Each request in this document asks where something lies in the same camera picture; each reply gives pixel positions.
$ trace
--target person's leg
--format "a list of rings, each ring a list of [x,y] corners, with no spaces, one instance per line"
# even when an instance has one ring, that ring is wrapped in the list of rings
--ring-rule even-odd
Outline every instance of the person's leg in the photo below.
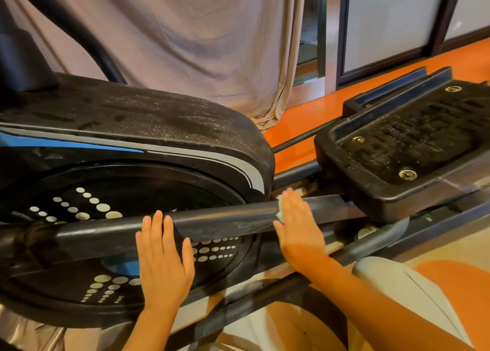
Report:
[[[413,269],[389,259],[366,257],[354,265],[352,274],[473,347],[439,286]]]

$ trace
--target person's right hand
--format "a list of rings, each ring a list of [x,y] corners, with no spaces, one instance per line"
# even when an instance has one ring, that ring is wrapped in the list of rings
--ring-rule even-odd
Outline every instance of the person's right hand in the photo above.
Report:
[[[284,258],[297,272],[310,280],[324,259],[325,239],[316,225],[310,206],[291,188],[282,193],[284,225],[274,221]]]

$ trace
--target orange mat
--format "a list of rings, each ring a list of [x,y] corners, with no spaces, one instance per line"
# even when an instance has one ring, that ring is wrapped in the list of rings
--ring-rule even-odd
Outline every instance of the orange mat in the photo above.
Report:
[[[429,261],[417,272],[436,283],[478,351],[490,351],[490,273],[466,263]]]
[[[333,94],[286,110],[279,124],[267,131],[265,136],[271,146],[283,143],[340,116],[345,100],[423,66],[427,66],[428,73],[451,66],[454,77],[459,80],[476,83],[490,80],[490,38],[359,82]],[[309,138],[276,154],[276,173],[314,158],[313,138]]]

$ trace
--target black foot pedal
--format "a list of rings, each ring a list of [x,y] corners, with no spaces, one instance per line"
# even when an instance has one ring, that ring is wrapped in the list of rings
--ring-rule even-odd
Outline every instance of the black foot pedal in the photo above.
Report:
[[[450,68],[395,84],[391,94],[389,84],[349,100],[365,108],[315,138],[322,168],[382,223],[490,176],[490,87],[453,80]]]

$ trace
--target pants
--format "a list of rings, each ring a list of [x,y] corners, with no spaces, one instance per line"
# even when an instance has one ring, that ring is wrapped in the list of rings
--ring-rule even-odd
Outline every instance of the pants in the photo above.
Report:
[[[399,262],[380,257],[366,257],[355,264],[352,274],[473,347],[461,321],[442,290],[416,271]],[[352,324],[349,324],[348,329],[350,351],[372,350]],[[237,348],[213,343],[204,345],[197,351],[230,350],[237,350]]]

